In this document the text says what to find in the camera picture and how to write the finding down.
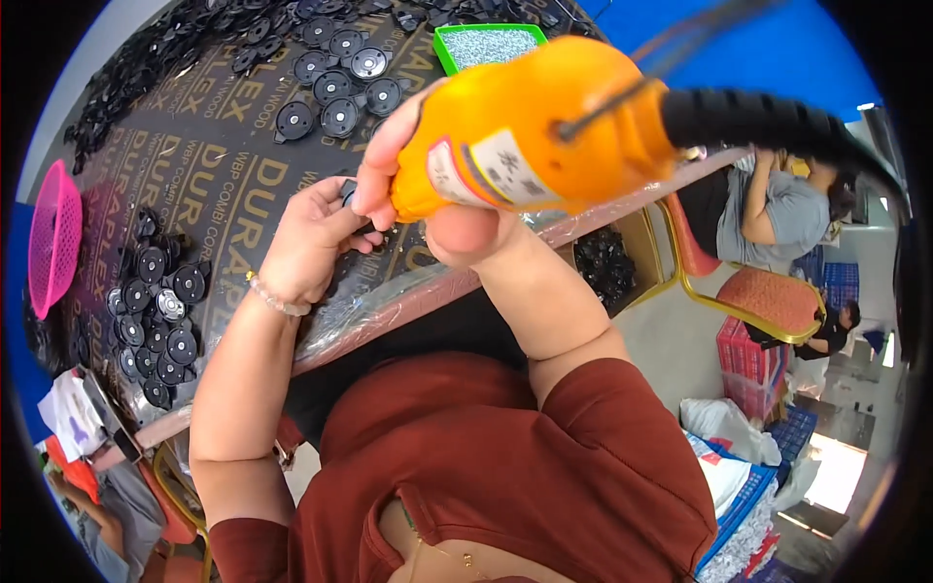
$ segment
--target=red shirt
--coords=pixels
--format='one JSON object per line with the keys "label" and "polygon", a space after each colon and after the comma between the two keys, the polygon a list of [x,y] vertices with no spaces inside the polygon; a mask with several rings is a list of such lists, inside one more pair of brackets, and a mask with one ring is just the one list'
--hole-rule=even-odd
{"label": "red shirt", "polygon": [[716,535],[676,419],[616,359],[569,373],[541,411],[527,377],[488,358],[392,363],[334,407],[321,466],[289,528],[211,530],[224,583],[384,583],[403,563],[377,528],[396,496],[430,545],[471,540],[577,583],[679,581]]}

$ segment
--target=pink plastic basket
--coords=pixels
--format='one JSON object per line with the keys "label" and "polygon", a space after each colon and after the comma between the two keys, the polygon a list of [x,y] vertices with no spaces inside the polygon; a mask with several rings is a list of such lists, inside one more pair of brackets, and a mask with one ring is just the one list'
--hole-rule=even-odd
{"label": "pink plastic basket", "polygon": [[80,245],[81,193],[58,160],[42,181],[29,231],[29,296],[40,320],[71,286]]}

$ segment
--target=dark hair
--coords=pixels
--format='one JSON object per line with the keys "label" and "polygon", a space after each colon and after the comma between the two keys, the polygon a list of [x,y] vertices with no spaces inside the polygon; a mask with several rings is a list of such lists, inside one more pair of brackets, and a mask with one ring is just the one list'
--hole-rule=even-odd
{"label": "dark hair", "polygon": [[829,220],[838,221],[856,208],[856,175],[848,171],[839,171],[836,179],[829,185]]}
{"label": "dark hair", "polygon": [[849,309],[849,319],[852,320],[852,328],[858,326],[862,321],[862,311],[858,308],[858,302],[850,299],[845,302],[845,307]]}

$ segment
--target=beaded bracelet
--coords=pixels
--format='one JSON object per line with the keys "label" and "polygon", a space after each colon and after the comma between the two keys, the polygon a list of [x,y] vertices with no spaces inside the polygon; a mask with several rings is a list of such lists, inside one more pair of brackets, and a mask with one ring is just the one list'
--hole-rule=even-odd
{"label": "beaded bracelet", "polygon": [[279,298],[269,293],[269,290],[262,285],[257,273],[253,273],[252,271],[248,272],[246,274],[246,281],[249,282],[250,289],[255,291],[257,295],[262,298],[266,306],[277,312],[282,312],[290,316],[304,316],[311,312],[311,306],[297,306],[295,304],[279,301]]}

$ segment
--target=worker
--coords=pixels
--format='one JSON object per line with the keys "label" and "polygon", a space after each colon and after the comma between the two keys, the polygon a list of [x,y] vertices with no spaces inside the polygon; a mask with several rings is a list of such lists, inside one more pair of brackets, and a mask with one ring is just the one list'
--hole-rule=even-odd
{"label": "worker", "polygon": [[287,312],[323,300],[341,251],[381,242],[352,233],[395,220],[387,189],[425,96],[370,142],[353,211],[339,177],[292,197],[202,375],[190,468],[221,577],[692,580],[717,523],[689,443],[590,288],[505,212],[441,208],[425,239],[476,272],[527,372],[441,342],[376,367],[329,412],[295,509],[272,456],[299,330]]}
{"label": "worker", "polygon": [[771,150],[756,148],[753,172],[727,167],[678,190],[704,253],[744,265],[792,261],[855,208],[852,173],[808,159],[803,178],[790,173],[791,157],[780,169],[776,160]]}
{"label": "worker", "polygon": [[77,511],[67,517],[75,536],[107,583],[135,583],[161,537],[165,515],[139,470],[124,461],[98,475],[99,500],[60,471],[48,474],[49,487]]}
{"label": "worker", "polygon": [[794,354],[800,360],[829,358],[843,348],[849,341],[849,332],[862,321],[858,302],[850,299],[841,310],[826,307],[826,320],[816,333],[806,342],[794,347]]}

